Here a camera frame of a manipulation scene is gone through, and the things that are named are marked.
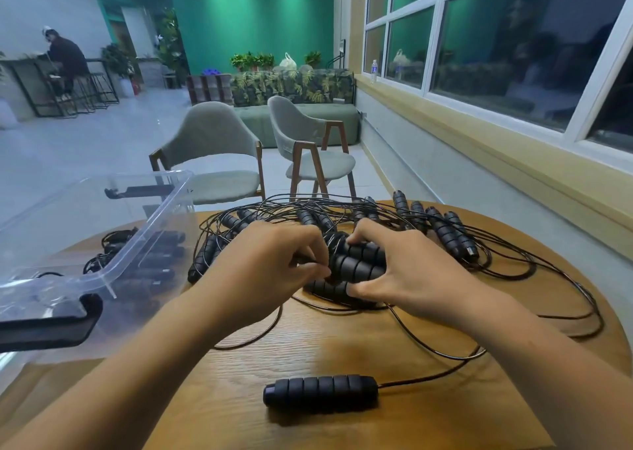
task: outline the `gray upholstered chair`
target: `gray upholstered chair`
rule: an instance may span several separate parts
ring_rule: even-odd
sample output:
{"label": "gray upholstered chair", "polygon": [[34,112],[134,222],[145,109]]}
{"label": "gray upholstered chair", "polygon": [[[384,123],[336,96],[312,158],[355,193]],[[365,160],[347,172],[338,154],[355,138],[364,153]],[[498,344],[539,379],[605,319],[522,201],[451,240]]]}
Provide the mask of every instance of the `gray upholstered chair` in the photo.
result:
{"label": "gray upholstered chair", "polygon": [[[277,149],[282,157],[292,162],[286,171],[290,194],[297,194],[299,182],[314,181],[313,196],[317,195],[320,186],[321,193],[327,197],[327,183],[347,175],[350,195],[356,197],[352,175],[356,160],[349,154],[343,123],[308,117],[282,96],[268,99],[268,108]],[[339,129],[342,152],[327,150],[332,127]],[[321,138],[321,149],[318,149],[317,141]]]}
{"label": "gray upholstered chair", "polygon": [[149,155],[152,170],[165,170],[194,158],[235,153],[257,159],[259,172],[232,170],[194,177],[192,184],[195,205],[231,202],[245,197],[266,198],[261,168],[261,142],[244,125],[233,107],[222,102],[204,102],[193,106],[185,116],[178,133],[160,149]]}

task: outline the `hand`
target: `hand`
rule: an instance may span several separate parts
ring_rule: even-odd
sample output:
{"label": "hand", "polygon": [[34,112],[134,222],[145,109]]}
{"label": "hand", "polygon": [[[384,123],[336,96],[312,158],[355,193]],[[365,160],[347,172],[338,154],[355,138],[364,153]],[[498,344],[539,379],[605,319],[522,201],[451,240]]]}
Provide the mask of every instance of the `hand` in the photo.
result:
{"label": "hand", "polygon": [[[298,265],[295,254],[315,263]],[[220,253],[187,294],[210,306],[229,333],[270,315],[312,280],[330,275],[328,250],[314,225],[253,222]]]}
{"label": "hand", "polygon": [[419,230],[395,232],[364,218],[347,242],[374,242],[387,254],[386,273],[348,285],[352,297],[387,302],[416,317],[460,328],[471,304],[497,292]]}

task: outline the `water bottle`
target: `water bottle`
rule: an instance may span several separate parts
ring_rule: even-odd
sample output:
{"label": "water bottle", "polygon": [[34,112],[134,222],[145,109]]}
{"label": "water bottle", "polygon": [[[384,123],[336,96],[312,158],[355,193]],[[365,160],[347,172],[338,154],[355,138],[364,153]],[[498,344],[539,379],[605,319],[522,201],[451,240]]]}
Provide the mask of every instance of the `water bottle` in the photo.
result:
{"label": "water bottle", "polygon": [[378,61],[374,59],[374,62],[372,62],[372,84],[376,83],[377,76],[378,76]]}

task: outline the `plastic storage box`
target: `plastic storage box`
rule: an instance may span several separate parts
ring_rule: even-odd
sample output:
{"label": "plastic storage box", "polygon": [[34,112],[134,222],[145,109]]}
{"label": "plastic storage box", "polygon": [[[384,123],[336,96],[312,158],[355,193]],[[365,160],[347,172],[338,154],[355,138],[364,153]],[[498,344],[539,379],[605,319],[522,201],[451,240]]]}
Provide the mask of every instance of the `plastic storage box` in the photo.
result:
{"label": "plastic storage box", "polygon": [[[191,177],[84,179],[0,227],[0,392],[27,363],[111,354],[182,291],[199,234]],[[105,268],[83,274],[108,232],[133,227]]]}

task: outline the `person's right hand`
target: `person's right hand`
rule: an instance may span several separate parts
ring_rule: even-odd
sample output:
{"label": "person's right hand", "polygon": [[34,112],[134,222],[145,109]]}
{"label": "person's right hand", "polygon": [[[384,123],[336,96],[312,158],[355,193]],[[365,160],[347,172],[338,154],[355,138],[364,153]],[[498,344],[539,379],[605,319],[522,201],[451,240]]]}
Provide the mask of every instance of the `person's right hand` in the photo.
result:
{"label": "person's right hand", "polygon": [[375,280],[348,285],[352,297],[386,302],[416,317],[461,328],[473,306],[498,292],[419,230],[395,232],[364,218],[347,239],[349,244],[361,242],[385,250],[387,271]]}

